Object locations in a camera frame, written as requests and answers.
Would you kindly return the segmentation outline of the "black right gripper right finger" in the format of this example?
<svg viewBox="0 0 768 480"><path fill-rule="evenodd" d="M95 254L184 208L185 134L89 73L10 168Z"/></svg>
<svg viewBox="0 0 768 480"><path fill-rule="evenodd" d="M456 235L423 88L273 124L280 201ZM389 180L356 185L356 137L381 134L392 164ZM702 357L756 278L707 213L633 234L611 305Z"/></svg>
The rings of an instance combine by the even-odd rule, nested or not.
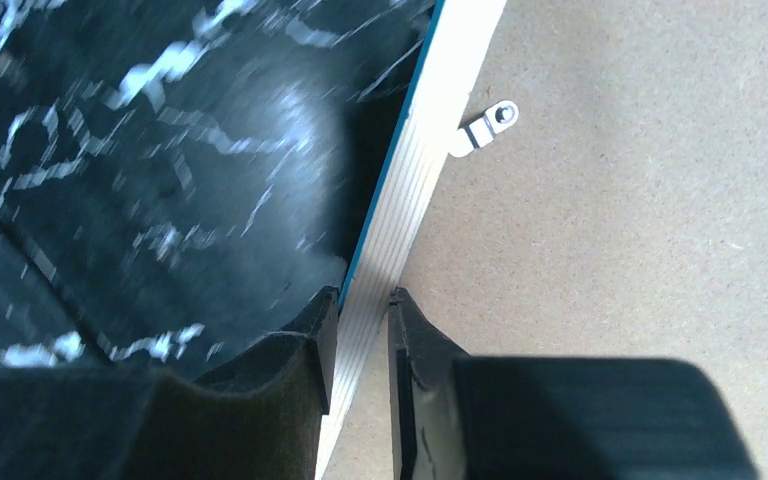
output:
<svg viewBox="0 0 768 480"><path fill-rule="evenodd" d="M719 390L665 358L474 356L388 306L398 479L755 479Z"/></svg>

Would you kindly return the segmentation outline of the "brown cardboard backing board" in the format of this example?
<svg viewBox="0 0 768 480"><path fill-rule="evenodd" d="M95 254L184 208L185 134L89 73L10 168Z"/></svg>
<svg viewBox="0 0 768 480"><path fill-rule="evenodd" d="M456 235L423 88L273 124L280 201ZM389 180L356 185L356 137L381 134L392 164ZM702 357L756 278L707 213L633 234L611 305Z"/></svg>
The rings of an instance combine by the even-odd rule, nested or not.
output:
<svg viewBox="0 0 768 480"><path fill-rule="evenodd" d="M473 354L675 357L768 479L768 1L511 1L401 278Z"/></svg>

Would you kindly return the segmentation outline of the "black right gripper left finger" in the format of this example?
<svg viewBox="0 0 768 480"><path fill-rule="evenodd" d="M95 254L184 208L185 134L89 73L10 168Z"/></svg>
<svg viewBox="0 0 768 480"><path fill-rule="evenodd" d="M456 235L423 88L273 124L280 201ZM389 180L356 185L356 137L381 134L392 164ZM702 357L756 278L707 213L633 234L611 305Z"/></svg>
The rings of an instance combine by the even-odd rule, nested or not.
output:
<svg viewBox="0 0 768 480"><path fill-rule="evenodd" d="M0 479L311 479L338 292L184 380L160 368L0 369Z"/></svg>

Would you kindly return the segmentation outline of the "blue wooden picture frame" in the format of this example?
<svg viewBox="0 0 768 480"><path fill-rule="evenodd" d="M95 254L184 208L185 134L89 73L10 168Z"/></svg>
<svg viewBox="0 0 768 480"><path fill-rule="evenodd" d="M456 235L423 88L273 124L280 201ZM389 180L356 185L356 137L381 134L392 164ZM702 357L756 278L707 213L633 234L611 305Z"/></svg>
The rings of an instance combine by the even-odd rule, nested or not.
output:
<svg viewBox="0 0 768 480"><path fill-rule="evenodd" d="M340 297L317 478L327 470L505 5L505 0L446 0L433 9Z"/></svg>

